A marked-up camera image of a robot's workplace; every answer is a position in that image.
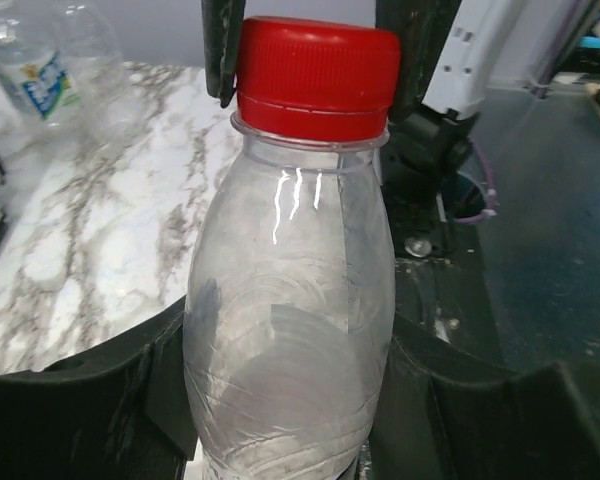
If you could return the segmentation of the red label water bottle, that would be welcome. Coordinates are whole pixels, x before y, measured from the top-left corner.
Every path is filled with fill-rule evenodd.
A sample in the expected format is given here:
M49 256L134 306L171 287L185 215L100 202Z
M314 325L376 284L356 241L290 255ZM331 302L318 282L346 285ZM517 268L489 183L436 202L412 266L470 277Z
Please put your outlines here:
M214 196L191 262L184 379L206 479L336 479L375 416L395 312L374 156L386 134L258 130Z

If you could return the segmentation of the Pocari Sweat clear bottle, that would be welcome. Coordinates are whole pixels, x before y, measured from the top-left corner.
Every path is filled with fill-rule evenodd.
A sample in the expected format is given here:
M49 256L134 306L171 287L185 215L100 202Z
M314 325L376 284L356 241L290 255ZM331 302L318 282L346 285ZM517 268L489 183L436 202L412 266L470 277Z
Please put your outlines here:
M0 85L34 128L78 125L80 98L50 25L19 1L0 1Z

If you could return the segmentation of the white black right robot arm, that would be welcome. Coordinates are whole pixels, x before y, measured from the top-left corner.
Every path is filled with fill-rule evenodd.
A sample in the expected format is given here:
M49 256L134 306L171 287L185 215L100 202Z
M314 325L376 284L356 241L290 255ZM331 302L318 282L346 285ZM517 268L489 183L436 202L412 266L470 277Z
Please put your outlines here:
M233 95L229 80L235 73L245 2L202 1L205 66L210 69L207 86L224 103ZM419 115L426 109L441 118L457 114L458 125L474 119L498 57L527 3L375 1L375 26L396 34L403 52L392 121L411 121L413 112ZM3 167L0 159L0 181ZM6 207L0 206L0 243L6 231L3 213Z

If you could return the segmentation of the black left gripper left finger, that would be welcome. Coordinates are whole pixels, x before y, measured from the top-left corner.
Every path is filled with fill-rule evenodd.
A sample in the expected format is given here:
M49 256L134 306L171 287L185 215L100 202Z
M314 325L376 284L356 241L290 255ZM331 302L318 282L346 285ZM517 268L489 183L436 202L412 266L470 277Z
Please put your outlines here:
M184 300L40 372L0 375L0 479L181 479L197 432Z

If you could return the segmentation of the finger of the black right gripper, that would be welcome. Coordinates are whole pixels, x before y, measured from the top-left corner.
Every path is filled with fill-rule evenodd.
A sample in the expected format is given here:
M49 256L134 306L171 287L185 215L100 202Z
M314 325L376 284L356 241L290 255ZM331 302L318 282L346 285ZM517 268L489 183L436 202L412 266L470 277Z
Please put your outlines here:
M226 108L235 94L235 74L245 0L202 0L207 93Z
M424 99L460 0L377 0L375 26L400 41L399 77L389 120L400 123Z

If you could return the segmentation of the clear unlabelled plastic bottle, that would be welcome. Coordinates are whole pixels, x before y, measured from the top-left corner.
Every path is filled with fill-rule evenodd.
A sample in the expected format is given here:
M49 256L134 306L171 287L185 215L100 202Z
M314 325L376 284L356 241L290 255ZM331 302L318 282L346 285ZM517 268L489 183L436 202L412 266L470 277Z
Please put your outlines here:
M90 1L53 1L59 46L87 126L101 143L122 143L135 128L131 86L113 27Z

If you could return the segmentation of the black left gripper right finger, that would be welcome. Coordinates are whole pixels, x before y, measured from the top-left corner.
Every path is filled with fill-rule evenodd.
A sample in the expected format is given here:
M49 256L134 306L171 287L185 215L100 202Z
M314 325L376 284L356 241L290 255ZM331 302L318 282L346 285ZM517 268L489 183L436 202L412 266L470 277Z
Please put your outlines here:
M369 443L377 479L600 479L600 362L519 374L397 316Z

